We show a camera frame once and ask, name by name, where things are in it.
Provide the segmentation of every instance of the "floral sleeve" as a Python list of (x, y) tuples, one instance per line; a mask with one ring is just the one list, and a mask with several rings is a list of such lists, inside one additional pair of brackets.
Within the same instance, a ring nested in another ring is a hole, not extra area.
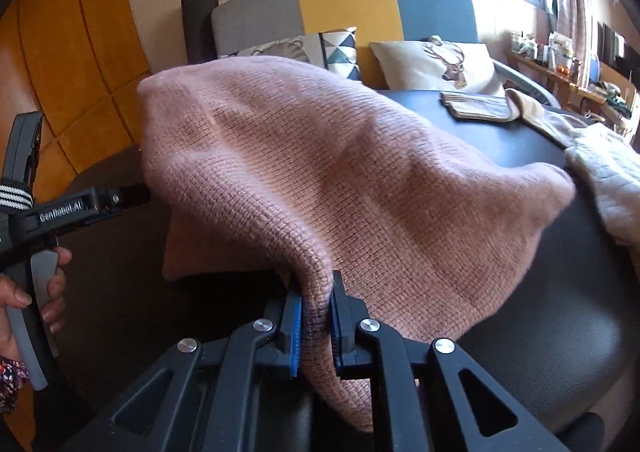
[(18, 402), (18, 391), (29, 375), (23, 362), (0, 356), (0, 414), (11, 414)]

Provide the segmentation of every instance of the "human hand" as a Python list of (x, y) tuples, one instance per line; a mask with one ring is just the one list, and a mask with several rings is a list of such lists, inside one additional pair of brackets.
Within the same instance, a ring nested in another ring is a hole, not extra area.
[[(56, 248), (56, 252), (58, 252), (58, 263), (60, 266), (65, 266), (71, 262), (71, 252), (66, 248), (59, 246)], [(56, 275), (47, 282), (47, 294), (49, 294), (50, 301), (42, 307), (41, 311), (42, 318), (45, 323), (49, 325), (52, 333), (62, 329), (65, 324), (63, 318), (66, 307), (63, 297), (65, 289), (65, 272), (58, 268)], [(22, 361), (18, 344), (11, 331), (11, 326), (9, 326), (9, 319), (7, 318), (4, 307), (25, 308), (31, 304), (31, 302), (35, 302), (35, 299), (32, 299), (30, 295), (9, 277), (0, 275), (0, 356), (17, 362)]]

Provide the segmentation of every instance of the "geometric pattern pillow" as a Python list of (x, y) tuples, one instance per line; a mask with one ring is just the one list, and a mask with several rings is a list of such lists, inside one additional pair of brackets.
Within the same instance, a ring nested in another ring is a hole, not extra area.
[(291, 58), (324, 68), (349, 80), (360, 80), (355, 35), (355, 27), (298, 35), (241, 49), (220, 58), (259, 55)]

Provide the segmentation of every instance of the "finger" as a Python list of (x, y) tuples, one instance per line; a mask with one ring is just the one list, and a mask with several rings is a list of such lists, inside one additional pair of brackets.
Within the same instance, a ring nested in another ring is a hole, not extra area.
[(60, 268), (56, 271), (56, 275), (51, 277), (47, 282), (47, 294), (51, 300), (60, 298), (66, 289), (66, 275)]
[(62, 318), (65, 309), (65, 298), (60, 297), (57, 300), (47, 302), (40, 313), (42, 314), (42, 319), (51, 326)]
[(31, 296), (6, 275), (0, 275), (0, 305), (23, 308), (31, 304)]
[(49, 328), (49, 331), (51, 331), (51, 334), (55, 334), (60, 331), (65, 326), (65, 324), (65, 319), (60, 319)]
[(66, 266), (71, 262), (73, 255), (68, 249), (58, 246), (56, 251), (58, 252), (58, 264), (60, 266)]
[(5, 348), (13, 335), (6, 310), (4, 306), (0, 306), (0, 348)]

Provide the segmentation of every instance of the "yellow sofa cushion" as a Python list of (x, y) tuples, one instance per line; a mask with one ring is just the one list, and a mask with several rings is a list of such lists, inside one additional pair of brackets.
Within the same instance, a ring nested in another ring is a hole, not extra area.
[(404, 40), (397, 0), (299, 0), (305, 33), (356, 26), (362, 82), (386, 89), (385, 76), (369, 42)]

